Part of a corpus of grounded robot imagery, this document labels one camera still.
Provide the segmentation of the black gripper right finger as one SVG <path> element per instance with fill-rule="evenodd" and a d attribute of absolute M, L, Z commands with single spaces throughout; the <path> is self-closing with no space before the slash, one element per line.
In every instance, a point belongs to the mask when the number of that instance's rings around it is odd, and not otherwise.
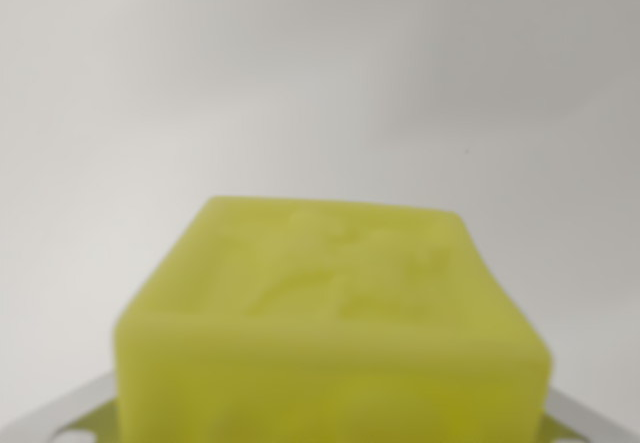
<path fill-rule="evenodd" d="M 546 413 L 563 427 L 573 430 L 587 442 L 638 442 L 639 436 L 552 388 L 546 402 Z"/>

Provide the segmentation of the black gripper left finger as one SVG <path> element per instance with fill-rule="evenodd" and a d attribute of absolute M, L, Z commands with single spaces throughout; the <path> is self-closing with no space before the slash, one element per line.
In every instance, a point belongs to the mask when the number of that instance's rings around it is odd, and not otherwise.
<path fill-rule="evenodd" d="M 115 377 L 102 375 L 1 430 L 2 442 L 119 442 Z"/>

